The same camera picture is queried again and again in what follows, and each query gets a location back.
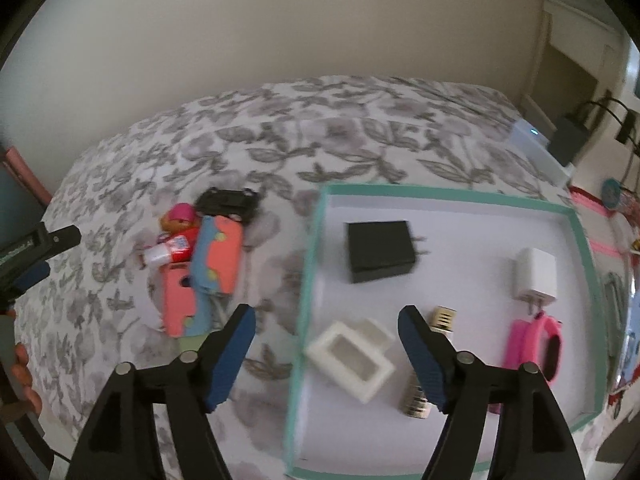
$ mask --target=blue gripper pad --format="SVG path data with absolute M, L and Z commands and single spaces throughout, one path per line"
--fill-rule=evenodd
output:
M 442 411 L 447 402 L 442 369 L 422 340 L 406 307 L 398 314 L 398 335 L 411 366 L 414 367 L 425 398 Z
M 36 283 L 48 278 L 50 271 L 51 268 L 47 262 L 37 262 L 18 276 L 14 281 L 14 287 L 20 290 L 20 292 L 26 292 Z
M 232 316 L 225 328 L 233 324 L 234 321 L 234 316 Z M 220 332 L 214 332 L 209 337 L 224 335 L 225 328 Z M 217 405 L 225 402 L 228 398 L 254 335 L 255 310 L 249 307 L 242 315 L 242 319 L 238 322 L 211 372 L 210 390 L 204 399 L 207 413 L 211 413 Z
M 193 295 L 196 299 L 196 314 L 184 321 L 182 335 L 192 337 L 211 332 L 211 301 L 206 291 L 194 286 Z
M 216 221 L 213 216 L 205 216 L 202 218 L 202 225 L 198 232 L 196 247 L 193 250 L 193 256 L 191 257 L 190 271 L 192 280 L 191 286 L 193 288 L 199 288 L 200 290 L 206 290 L 212 293 L 220 290 L 218 280 L 210 277 L 209 268 L 207 267 L 209 247 L 219 232 L 220 231 L 216 227 Z

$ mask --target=white power adapter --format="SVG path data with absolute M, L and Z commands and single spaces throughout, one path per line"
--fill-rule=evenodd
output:
M 514 298 L 543 307 L 557 295 L 555 256 L 533 247 L 521 250 L 516 260 Z

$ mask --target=bed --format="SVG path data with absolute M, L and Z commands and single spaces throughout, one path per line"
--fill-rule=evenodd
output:
M 78 437 L 114 366 L 165 364 L 178 342 L 136 308 L 136 248 L 158 218 L 207 187 L 263 195 L 232 304 L 258 330 L 228 402 L 209 416 L 234 478 L 282 478 L 282 431 L 302 262 L 319 187 L 331 180 L 463 187 L 570 204 L 506 141 L 519 118 L 493 89 L 410 78 L 326 76 L 230 91 L 134 124 L 86 150 L 44 215 L 82 243 L 17 303 L 34 388 Z M 166 413 L 162 460 L 180 478 Z

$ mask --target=black cable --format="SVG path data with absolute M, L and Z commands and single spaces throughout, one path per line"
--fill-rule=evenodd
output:
M 51 450 L 51 452 L 52 452 L 55 456 L 60 457 L 62 460 L 65 460 L 67 463 L 71 464 L 71 460 L 70 460 L 70 459 L 68 459 L 68 458 L 67 458 L 66 456 L 64 456 L 63 454 L 58 453 L 57 451 L 55 451 L 55 450 L 53 450 L 53 449 Z
M 618 103 L 620 106 L 622 106 L 627 112 L 629 111 L 629 108 L 627 105 L 625 105 L 620 99 L 615 99 L 613 97 L 603 97 L 601 99 L 598 99 L 598 101 L 610 101 L 612 103 Z
M 581 103 L 580 105 L 578 105 L 578 106 L 576 107 L 576 109 L 575 109 L 575 111 L 574 111 L 574 116 L 575 116 L 576 118 L 578 118 L 578 120 L 579 120 L 581 123 L 582 123 L 582 122 L 584 122 L 584 121 L 587 119 L 587 117 L 589 116 L 589 115 L 587 114 L 587 116 L 586 116 L 584 119 L 582 119 L 582 120 L 581 120 L 581 119 L 580 119 L 580 117 L 578 116 L 578 114 L 580 113 L 580 110 L 582 110 L 582 109 L 585 107 L 585 105 L 595 105 L 595 106 L 599 106 L 599 107 L 600 107 L 600 108 L 602 108 L 603 110 L 606 110 L 606 111 L 607 111 L 607 112 L 608 112 L 608 113 L 609 113 L 609 114 L 610 114 L 610 115 L 611 115 L 615 120 L 617 120 L 617 121 L 618 121 L 618 123 L 620 124 L 620 126 L 622 126 L 622 121 L 620 120 L 620 118 L 619 118 L 615 113 L 613 113 L 611 110 L 609 110 L 609 108 L 607 108 L 607 105 L 606 105 L 606 104 L 601 103 L 601 102 L 598 102 L 598 101 L 585 101 L 585 102 Z
M 634 161 L 634 155 L 636 154 L 636 149 L 638 148 L 638 144 L 637 144 L 637 139 L 636 139 L 636 127 L 634 126 L 631 129 L 631 132 L 633 133 L 633 148 L 631 149 L 631 155 L 629 156 L 629 162 L 626 164 L 626 170 L 625 170 L 625 174 L 622 176 L 622 180 L 620 181 L 620 186 L 624 187 L 625 186 L 625 180 L 629 175 L 629 171 L 631 170 L 631 165 L 633 164 Z
M 636 187 L 634 188 L 634 195 L 636 198 L 638 197 L 638 184 L 640 184 L 640 166 L 638 166 L 638 173 L 636 173 Z

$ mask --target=white device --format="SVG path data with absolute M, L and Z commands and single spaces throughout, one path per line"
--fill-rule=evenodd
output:
M 556 257 L 533 247 L 521 250 L 516 260 L 514 298 L 542 307 L 557 295 Z
M 334 322 L 305 349 L 305 355 L 321 372 L 366 404 L 396 369 L 384 355 L 394 337 L 371 319 L 355 327 Z
M 616 241 L 616 249 L 620 254 L 627 254 L 631 250 L 631 245 L 636 240 L 631 224 L 622 213 L 614 213 L 609 218 L 613 237 Z
M 564 186 L 575 172 L 573 164 L 569 163 L 565 167 L 554 159 L 546 150 L 549 139 L 524 119 L 513 123 L 509 143 L 521 150 L 555 186 Z

